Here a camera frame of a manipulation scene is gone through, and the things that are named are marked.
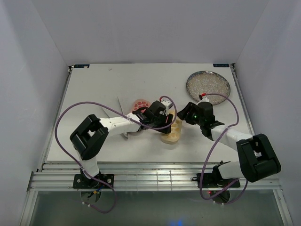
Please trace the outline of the yellow perforated lid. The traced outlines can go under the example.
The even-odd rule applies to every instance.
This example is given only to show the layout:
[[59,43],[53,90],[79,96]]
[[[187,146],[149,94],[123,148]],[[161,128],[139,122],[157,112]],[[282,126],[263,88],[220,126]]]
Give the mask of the yellow perforated lid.
[[174,115],[174,118],[176,118],[175,122],[171,125],[171,132],[179,132],[181,133],[182,129],[182,120],[180,120],[177,116],[174,110],[170,110],[168,113],[171,113]]

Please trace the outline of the metal tongs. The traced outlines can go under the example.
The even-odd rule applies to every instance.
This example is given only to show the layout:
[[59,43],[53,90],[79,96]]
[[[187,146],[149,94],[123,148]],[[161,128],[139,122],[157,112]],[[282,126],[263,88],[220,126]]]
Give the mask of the metal tongs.
[[[117,100],[118,100],[118,105],[119,105],[119,112],[120,113],[124,113],[123,112],[123,109],[122,109],[122,106],[121,106],[121,102],[120,102],[120,99],[119,97],[117,97]],[[104,111],[104,113],[106,114],[106,116],[108,118],[114,118],[114,117],[118,117],[119,115],[115,114],[114,112],[106,109],[106,108],[102,108],[102,110]],[[122,136],[125,138],[125,139],[129,139],[129,134],[128,133],[123,133]]]

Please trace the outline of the yellow lunch box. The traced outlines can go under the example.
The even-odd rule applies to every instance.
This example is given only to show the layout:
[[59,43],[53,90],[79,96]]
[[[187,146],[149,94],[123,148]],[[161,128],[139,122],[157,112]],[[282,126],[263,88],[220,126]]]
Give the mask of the yellow lunch box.
[[169,134],[160,134],[160,139],[165,144],[176,144],[180,140],[181,134],[179,132],[171,132]]

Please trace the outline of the pink perforated lid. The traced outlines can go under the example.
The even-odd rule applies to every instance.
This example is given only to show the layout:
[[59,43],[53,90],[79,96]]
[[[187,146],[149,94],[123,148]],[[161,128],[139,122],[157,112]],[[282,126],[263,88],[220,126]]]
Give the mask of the pink perforated lid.
[[137,99],[130,108],[130,112],[136,111],[142,107],[150,107],[151,103],[145,99]]

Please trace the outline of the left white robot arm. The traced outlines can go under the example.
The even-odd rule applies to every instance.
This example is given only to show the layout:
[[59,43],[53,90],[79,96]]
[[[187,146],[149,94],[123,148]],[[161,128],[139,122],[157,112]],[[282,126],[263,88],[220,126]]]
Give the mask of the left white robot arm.
[[89,188],[99,185],[100,174],[96,156],[106,138],[114,135],[139,132],[149,127],[169,134],[173,115],[168,111],[173,106],[171,101],[153,102],[149,107],[137,109],[125,117],[97,118],[94,114],[87,116],[70,135],[70,141],[78,153],[83,182]]

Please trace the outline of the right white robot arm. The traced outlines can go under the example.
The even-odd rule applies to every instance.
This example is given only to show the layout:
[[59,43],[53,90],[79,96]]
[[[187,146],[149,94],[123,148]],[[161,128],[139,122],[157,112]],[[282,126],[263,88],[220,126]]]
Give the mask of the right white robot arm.
[[216,186],[223,187],[235,178],[256,182],[281,171],[280,161],[266,135],[245,134],[225,126],[215,119],[211,103],[189,102],[177,117],[190,125],[198,125],[206,138],[237,151],[238,161],[214,166],[212,180]]

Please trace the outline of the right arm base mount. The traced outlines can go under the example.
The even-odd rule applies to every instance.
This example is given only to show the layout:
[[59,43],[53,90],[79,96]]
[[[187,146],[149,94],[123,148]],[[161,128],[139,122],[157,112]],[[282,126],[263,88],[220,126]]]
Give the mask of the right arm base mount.
[[216,179],[213,176],[213,173],[204,173],[202,187],[203,188],[224,188],[234,182],[230,188],[239,188],[240,182],[235,179]]

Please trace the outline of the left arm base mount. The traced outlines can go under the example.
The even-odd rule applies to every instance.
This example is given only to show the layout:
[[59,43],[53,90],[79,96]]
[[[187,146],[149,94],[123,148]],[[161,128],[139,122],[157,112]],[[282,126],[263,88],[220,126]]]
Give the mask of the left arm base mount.
[[[96,178],[109,184],[110,186],[114,186],[114,174],[98,174]],[[73,189],[98,189],[98,188],[106,188],[109,189],[107,185],[100,183],[99,181],[95,181],[93,179],[88,179],[83,173],[76,174],[73,180]]]

